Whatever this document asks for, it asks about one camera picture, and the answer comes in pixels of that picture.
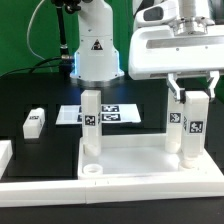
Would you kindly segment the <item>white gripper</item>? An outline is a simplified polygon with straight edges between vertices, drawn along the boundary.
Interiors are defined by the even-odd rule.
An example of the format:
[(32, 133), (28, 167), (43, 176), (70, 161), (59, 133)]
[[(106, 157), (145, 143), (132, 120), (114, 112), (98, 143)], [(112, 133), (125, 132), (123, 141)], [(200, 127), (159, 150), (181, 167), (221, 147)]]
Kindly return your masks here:
[(185, 89), (178, 86), (177, 74), (199, 77), (210, 71), (207, 83), (213, 101), (220, 78), (216, 70), (224, 70), (224, 25), (209, 26), (205, 35), (175, 36), (168, 25), (140, 28), (132, 35), (130, 77), (144, 80), (167, 76), (167, 86), (178, 103), (185, 102)]

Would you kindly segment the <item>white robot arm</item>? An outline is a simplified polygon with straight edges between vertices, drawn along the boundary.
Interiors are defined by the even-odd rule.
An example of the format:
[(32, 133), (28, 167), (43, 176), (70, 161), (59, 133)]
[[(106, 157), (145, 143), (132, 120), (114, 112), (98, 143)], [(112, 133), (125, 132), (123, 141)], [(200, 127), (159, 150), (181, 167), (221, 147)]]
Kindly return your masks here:
[[(113, 45), (112, 10), (103, 0), (83, 0), (80, 45), (71, 77), (87, 86), (121, 76)], [(133, 0), (128, 73), (134, 80), (165, 79), (177, 101), (180, 78), (205, 77), (208, 91), (224, 76), (224, 22), (212, 18), (209, 0)]]

